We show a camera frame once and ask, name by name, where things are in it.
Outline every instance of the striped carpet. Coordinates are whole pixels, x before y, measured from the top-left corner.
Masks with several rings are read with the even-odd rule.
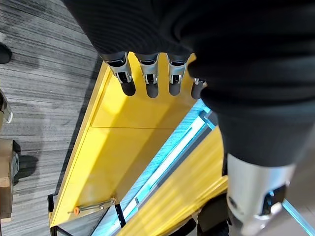
[[[48,236],[47,195],[58,192],[101,62],[59,0],[0,0],[0,32],[13,52],[0,65],[0,87],[14,112],[0,138],[22,150],[12,221],[2,233]],[[88,235],[99,215],[70,232]]]

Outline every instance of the yellow wooden panel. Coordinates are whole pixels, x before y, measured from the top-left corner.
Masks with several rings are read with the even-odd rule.
[[[166,55],[161,57],[165,63],[160,64],[160,73],[166,76]],[[149,98],[134,54],[129,58],[137,93],[124,95],[117,78],[103,64],[59,190],[51,226],[74,219],[68,212],[75,206],[96,204],[112,196],[120,201],[195,103],[190,96],[190,78],[186,78],[181,95],[172,97],[167,76],[160,84],[159,98]]]
[[[85,135],[91,125],[93,114],[95,113],[95,110],[97,108],[98,101],[102,95],[102,92],[106,88],[106,82],[107,82],[107,79],[110,77],[110,73],[111,72],[110,72],[110,69],[107,67],[107,64],[103,63],[99,71],[97,81],[95,83],[93,93],[89,101],[89,105],[85,112],[85,115],[81,124],[81,128],[77,136],[77,140],[74,144],[73,151],[71,153],[67,169],[64,173],[64,178],[63,178],[63,181],[60,186],[59,193],[58,193],[57,206],[55,206],[52,216],[49,218],[50,224],[52,224],[53,221],[58,217],[58,209],[60,205],[62,204],[61,199],[63,198],[63,195],[65,193],[67,183],[70,180],[71,172],[73,171],[75,167],[75,162],[78,158],[81,146],[83,145]]]
[[[212,131],[150,197],[118,236],[163,236],[227,188],[221,176],[223,145]]]
[[[92,205],[112,196],[120,201],[172,132],[89,128],[53,225],[75,219],[68,214],[75,206]],[[94,211],[82,212],[80,217]]]
[[[129,54],[132,76],[136,85],[136,94],[124,95],[121,85],[113,75],[108,89],[103,93],[94,117],[93,127],[132,127],[132,128],[176,128],[178,117],[184,117],[195,100],[190,95],[192,78],[186,71],[182,92],[178,96],[168,91],[168,62],[166,54],[159,56],[157,98],[149,98],[140,65],[133,53]]]

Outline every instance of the robotic arm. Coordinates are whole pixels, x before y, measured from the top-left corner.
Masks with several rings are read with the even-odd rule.
[[[173,95],[196,54],[188,71],[207,83],[201,98],[218,115],[228,153],[230,220],[245,236],[264,228],[314,126],[314,1],[64,2],[126,95],[135,92],[127,52],[138,54],[150,97],[158,94],[156,53],[169,55]]]

